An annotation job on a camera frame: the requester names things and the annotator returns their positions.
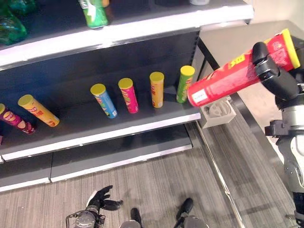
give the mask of yellow lid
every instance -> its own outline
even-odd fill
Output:
[[[30,94],[26,94],[24,96],[22,96],[19,100],[18,100],[18,104],[20,106],[26,106],[29,103],[31,103],[34,100],[33,96]]]
[[[195,73],[195,69],[192,66],[182,66],[180,73],[185,76],[192,76]]]
[[[298,68],[300,66],[300,61],[298,55],[295,52],[294,43],[291,40],[291,36],[289,30],[286,28],[282,31],[283,38],[287,47],[287,52],[289,54],[291,63],[293,64],[294,68]]]
[[[150,80],[152,82],[161,82],[165,79],[165,75],[162,72],[153,72],[150,74]]]
[[[5,105],[4,104],[0,104],[0,114],[3,113],[5,110]]]
[[[118,86],[121,89],[129,89],[133,86],[133,81],[127,77],[120,79],[118,82]]]
[[[103,84],[95,84],[90,91],[93,95],[99,96],[105,92],[105,86]]]

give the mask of green bottle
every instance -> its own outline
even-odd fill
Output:
[[[183,66],[180,69],[180,82],[176,94],[178,103],[184,103],[187,100],[187,90],[192,83],[194,73],[195,69],[192,66]]]
[[[92,29],[101,28],[108,24],[108,19],[101,0],[78,0],[84,11],[86,23]]]
[[[27,31],[8,6],[0,0],[0,44],[10,45],[25,38]]]
[[[35,11],[35,0],[8,0],[10,9],[17,14],[26,15]]]

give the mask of red chip can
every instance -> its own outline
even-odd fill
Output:
[[[0,120],[12,125],[26,134],[35,132],[35,128],[30,122],[25,122],[20,116],[10,111],[4,104],[0,104]]]
[[[289,71],[300,66],[288,29],[264,41],[270,56],[281,68]],[[193,106],[203,106],[259,82],[252,63],[252,50],[240,55],[188,89]]]

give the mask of black shelf back panel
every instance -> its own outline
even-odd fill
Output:
[[[35,121],[17,104],[25,94],[59,114],[62,108],[93,101],[90,87],[96,83],[105,84],[114,104],[115,97],[121,96],[118,81],[124,77],[133,80],[137,93],[150,90],[153,71],[165,74],[165,86],[176,85],[180,67],[191,63],[197,38],[198,32],[190,32],[4,70],[0,72],[0,103],[25,120]]]

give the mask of bottle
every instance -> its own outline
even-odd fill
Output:
[[[78,0],[84,11],[86,23],[91,29],[98,29],[108,24],[108,19],[101,0]]]
[[[14,13],[26,15],[36,10],[35,0],[8,0],[8,5]]]
[[[27,30],[3,0],[0,0],[0,5],[0,44],[11,45],[23,40]]]

